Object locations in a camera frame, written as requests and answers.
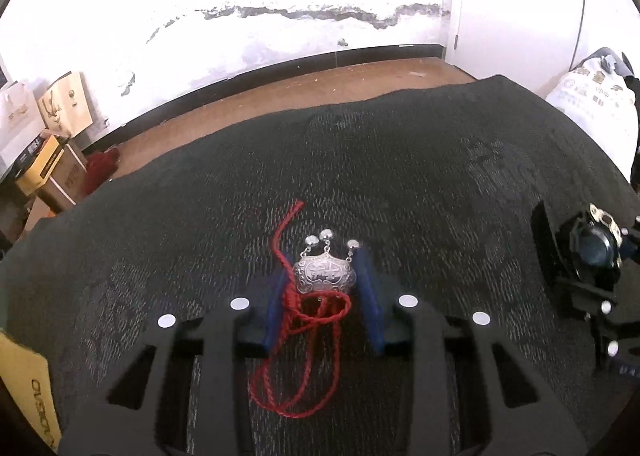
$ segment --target red braided rope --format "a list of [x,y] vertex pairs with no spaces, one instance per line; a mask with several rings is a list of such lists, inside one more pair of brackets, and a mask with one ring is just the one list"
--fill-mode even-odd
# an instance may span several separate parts
[[[301,295],[296,290],[296,276],[293,273],[293,267],[289,264],[289,261],[287,261],[286,256],[284,256],[280,251],[280,236],[289,222],[298,212],[300,212],[300,210],[302,210],[304,206],[304,202],[300,200],[296,201],[295,205],[293,205],[289,213],[284,217],[282,223],[276,229],[273,239],[271,240],[271,251],[278,258],[284,269],[287,271],[287,275],[289,277],[289,282],[287,283],[284,295],[282,296],[282,305],[284,306],[285,311],[282,319],[282,329],[280,330],[278,344],[274,348],[270,357],[260,364],[258,370],[249,382],[249,393],[256,404],[266,410],[277,412],[278,414],[288,418],[306,418],[307,416],[311,416],[313,413],[322,409],[333,396],[338,387],[338,379],[340,377],[340,320],[347,315],[351,309],[351,299],[349,299],[349,296],[345,293],[327,290]],[[313,299],[316,302],[318,300],[320,301],[320,306],[314,316],[307,315],[301,311],[303,302],[309,299]],[[340,301],[343,302],[343,306],[341,308],[339,305]],[[295,320],[302,323],[302,325],[298,328],[292,328],[292,324]],[[313,366],[314,347],[316,346],[316,338],[318,336],[318,328],[323,324],[332,324],[333,328],[334,378],[325,396],[315,406],[303,412],[290,412],[288,409],[295,406],[300,401],[305,392],[306,386],[309,383],[311,369]],[[270,363],[278,355],[287,338],[305,331],[309,331],[308,340],[306,342],[305,370],[303,372],[298,392],[292,399],[278,404],[276,403],[269,378]],[[264,387],[265,394],[267,395],[266,403],[260,398],[260,396],[258,396],[257,386],[260,380],[262,380],[262,386]]]

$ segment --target longevity lock pendant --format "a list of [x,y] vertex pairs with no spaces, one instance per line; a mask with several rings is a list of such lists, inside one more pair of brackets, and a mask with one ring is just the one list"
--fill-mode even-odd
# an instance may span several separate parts
[[[347,259],[334,258],[330,254],[331,239],[334,233],[329,229],[317,236],[307,236],[306,248],[300,253],[300,260],[293,265],[296,274],[296,287],[300,293],[318,290],[337,290],[347,293],[356,282],[356,273],[351,267],[353,251],[360,248],[357,240],[349,240]],[[311,249],[324,241],[324,252],[319,256],[310,256]]]

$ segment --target white plastic bag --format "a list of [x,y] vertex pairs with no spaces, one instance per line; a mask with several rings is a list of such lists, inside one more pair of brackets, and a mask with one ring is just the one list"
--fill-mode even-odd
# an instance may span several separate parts
[[14,83],[0,90],[0,177],[44,127],[27,86]]
[[588,59],[564,75],[546,101],[578,124],[630,181],[638,144],[636,94],[610,71],[600,58]]

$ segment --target white circular marker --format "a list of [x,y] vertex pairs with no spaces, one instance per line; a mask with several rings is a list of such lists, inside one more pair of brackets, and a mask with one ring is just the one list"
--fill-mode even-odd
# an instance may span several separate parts
[[471,316],[471,318],[476,324],[479,324],[481,326],[486,326],[487,324],[489,324],[489,322],[491,322],[491,317],[489,317],[489,314],[484,313],[483,311],[477,311]]
[[170,328],[174,324],[175,315],[171,315],[170,313],[162,315],[162,317],[158,319],[158,326],[161,328]]
[[405,308],[413,308],[418,304],[418,299],[417,297],[406,293],[398,297],[398,302],[400,303],[400,306],[404,306]]
[[611,341],[607,346],[609,357],[615,357],[618,354],[618,341]]
[[231,308],[234,310],[243,310],[249,307],[249,300],[245,297],[236,297],[231,301]]

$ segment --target brown floor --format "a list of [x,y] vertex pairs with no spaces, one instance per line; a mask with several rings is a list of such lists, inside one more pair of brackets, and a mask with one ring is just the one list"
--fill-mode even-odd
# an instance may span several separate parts
[[267,84],[172,118],[121,144],[120,165],[113,177],[133,172],[201,136],[265,113],[366,100],[405,88],[435,88],[473,80],[441,59],[424,58],[359,64]]

